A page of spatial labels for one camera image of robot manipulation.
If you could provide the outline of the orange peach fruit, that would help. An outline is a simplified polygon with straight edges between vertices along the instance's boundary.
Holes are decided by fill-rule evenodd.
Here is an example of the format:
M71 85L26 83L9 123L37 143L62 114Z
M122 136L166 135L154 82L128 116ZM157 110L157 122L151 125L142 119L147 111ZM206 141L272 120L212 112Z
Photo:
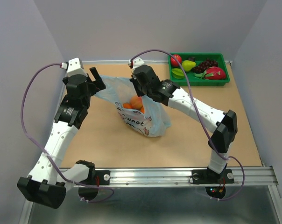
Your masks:
M136 110L140 110L143 107L142 97L133 96L129 101L131 107Z

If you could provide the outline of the light blue plastic bag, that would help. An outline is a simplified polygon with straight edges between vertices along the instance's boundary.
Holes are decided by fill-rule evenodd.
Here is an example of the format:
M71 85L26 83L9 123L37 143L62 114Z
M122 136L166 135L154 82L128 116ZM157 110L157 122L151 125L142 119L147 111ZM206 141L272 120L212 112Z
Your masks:
M137 96L129 78L110 76L101 78L106 89L99 91L95 96L112 103L125 124L146 137L159 137L166 133L171 121L160 103L143 96L144 114L140 110L125 109L123 104L128 103L131 97Z

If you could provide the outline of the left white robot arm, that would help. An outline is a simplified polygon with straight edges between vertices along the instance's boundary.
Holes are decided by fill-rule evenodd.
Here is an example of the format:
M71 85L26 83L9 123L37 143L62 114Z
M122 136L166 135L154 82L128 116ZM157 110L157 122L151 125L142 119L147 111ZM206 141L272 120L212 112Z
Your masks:
M75 185L99 191L100 178L94 163L79 160L65 173L59 169L67 148L88 114L91 97L106 88L97 69L92 67L90 72L94 80L77 71L73 75L68 72L63 78L66 95L54 116L49 139L45 146L39 146L42 153L34 168L17 182L28 201L57 209L67 191Z

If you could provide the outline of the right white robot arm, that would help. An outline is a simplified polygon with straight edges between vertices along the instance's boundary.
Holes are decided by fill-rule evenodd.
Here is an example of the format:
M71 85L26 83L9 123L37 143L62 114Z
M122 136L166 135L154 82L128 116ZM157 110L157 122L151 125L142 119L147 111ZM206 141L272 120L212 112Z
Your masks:
M211 182L220 180L227 166L228 151L238 131L236 113L217 110L194 98L178 84L168 79L161 81L148 65L133 68L130 81L139 97L147 96L188 115L201 124L206 134L212 134L208 136L212 153L206 176Z

